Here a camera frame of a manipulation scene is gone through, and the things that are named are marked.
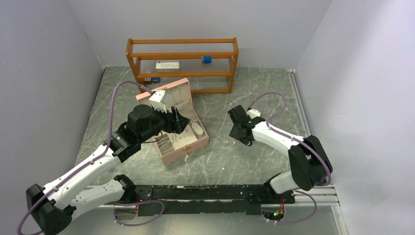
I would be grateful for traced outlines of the pink jewelry box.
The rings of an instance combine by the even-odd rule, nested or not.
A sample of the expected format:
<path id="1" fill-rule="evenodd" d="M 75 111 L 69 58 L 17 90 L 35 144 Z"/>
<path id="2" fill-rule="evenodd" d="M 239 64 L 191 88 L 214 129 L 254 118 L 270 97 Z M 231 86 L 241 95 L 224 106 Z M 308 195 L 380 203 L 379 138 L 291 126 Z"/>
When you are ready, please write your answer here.
<path id="1" fill-rule="evenodd" d="M 161 160 L 163 163 L 167 164 L 181 156 L 187 155 L 192 151 L 206 146 L 209 142 L 209 136 L 194 110 L 190 83 L 187 78 L 162 85 L 153 89 L 153 91 L 155 92 L 159 89 L 166 90 L 169 93 L 169 98 L 166 103 L 168 111 L 171 112 L 171 107 L 175 106 L 182 116 L 190 119 L 190 124 L 180 134 L 170 134 L 162 131 L 158 136 L 153 137 Z M 136 96 L 136 100 L 138 104 L 151 106 L 149 101 L 150 96 L 151 95 L 148 92 L 144 92 L 138 94 Z M 199 125 L 203 128 L 204 136 L 202 138 L 198 139 L 193 133 L 190 127 L 193 122 L 199 123 Z"/>

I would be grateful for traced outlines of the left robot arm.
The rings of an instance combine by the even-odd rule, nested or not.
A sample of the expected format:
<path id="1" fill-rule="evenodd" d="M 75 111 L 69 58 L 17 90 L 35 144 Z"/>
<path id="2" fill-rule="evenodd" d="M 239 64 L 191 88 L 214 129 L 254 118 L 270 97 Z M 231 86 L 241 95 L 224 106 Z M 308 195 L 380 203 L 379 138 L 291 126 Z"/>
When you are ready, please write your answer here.
<path id="1" fill-rule="evenodd" d="M 111 133 L 110 139 L 60 178 L 26 190 L 28 211 L 41 232 L 56 235 L 83 213 L 110 202 L 128 204 L 137 199 L 135 184 L 124 174 L 105 185 L 86 190 L 102 173 L 125 162 L 141 150 L 141 145 L 160 133 L 182 133 L 190 119 L 176 107 L 161 112 L 148 105 L 137 105 L 126 122 Z"/>

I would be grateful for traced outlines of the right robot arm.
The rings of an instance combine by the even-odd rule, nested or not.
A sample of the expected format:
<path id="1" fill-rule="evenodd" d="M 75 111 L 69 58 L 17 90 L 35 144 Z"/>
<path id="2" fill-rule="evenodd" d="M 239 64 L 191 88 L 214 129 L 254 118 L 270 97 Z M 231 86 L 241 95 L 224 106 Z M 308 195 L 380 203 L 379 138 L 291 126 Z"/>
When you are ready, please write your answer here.
<path id="1" fill-rule="evenodd" d="M 301 137 L 272 126 L 255 109 L 238 105 L 228 111 L 233 127 L 229 136 L 246 146 L 255 141 L 284 154 L 290 169 L 266 182 L 264 197 L 275 203 L 283 193 L 293 189 L 309 191 L 315 186 L 329 184 L 333 167 L 320 140 L 313 135 Z"/>

